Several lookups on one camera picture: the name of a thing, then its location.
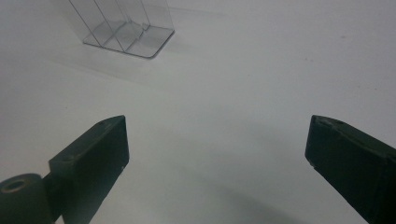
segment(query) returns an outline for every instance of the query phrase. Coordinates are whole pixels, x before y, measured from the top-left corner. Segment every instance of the white background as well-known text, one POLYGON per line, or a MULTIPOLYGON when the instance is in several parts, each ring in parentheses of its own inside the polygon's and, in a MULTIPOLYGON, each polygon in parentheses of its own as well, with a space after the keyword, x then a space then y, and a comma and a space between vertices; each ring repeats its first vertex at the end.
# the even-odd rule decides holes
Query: white background
POLYGON ((0 3, 0 180, 123 114, 132 159, 92 224, 365 223, 305 141, 318 114, 396 147, 396 1, 168 4, 144 60, 82 45, 49 0, 0 3))

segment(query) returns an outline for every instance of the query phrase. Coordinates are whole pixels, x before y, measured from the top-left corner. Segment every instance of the screw hole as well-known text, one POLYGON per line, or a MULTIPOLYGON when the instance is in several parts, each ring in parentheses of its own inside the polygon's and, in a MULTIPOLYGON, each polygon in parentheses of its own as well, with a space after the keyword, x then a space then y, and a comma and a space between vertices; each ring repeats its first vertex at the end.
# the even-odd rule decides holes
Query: screw hole
POLYGON ((13 193, 20 189, 23 189, 26 185, 26 181, 24 179, 15 180, 7 185, 5 185, 1 191, 3 193, 13 193))

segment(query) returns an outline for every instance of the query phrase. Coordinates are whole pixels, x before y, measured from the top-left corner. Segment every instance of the cylindrical joint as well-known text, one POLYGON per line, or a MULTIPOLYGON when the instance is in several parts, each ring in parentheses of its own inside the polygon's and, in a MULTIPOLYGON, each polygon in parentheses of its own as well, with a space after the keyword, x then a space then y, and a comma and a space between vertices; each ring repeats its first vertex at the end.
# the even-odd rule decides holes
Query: cylindrical joint
POLYGON ((0 223, 52 223, 40 175, 17 175, 0 183, 0 223))

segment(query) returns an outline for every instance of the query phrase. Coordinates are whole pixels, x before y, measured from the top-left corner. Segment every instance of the clear plastic stand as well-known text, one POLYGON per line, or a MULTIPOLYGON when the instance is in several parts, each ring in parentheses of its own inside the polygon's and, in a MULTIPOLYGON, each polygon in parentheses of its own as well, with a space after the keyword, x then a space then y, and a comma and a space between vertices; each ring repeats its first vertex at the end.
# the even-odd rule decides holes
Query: clear plastic stand
POLYGON ((83 43, 99 48, 152 58, 175 31, 166 0, 68 0, 68 6, 67 0, 52 2, 66 12, 83 43))

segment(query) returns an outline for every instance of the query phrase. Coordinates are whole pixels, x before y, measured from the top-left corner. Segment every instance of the transparent acrylic holder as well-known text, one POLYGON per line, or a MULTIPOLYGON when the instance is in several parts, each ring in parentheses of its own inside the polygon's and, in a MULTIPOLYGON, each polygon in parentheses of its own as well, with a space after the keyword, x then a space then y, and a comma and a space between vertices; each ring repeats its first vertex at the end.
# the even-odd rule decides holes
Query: transparent acrylic holder
POLYGON ((66 13, 83 43, 99 48, 151 58, 175 31, 166 0, 52 2, 66 13))

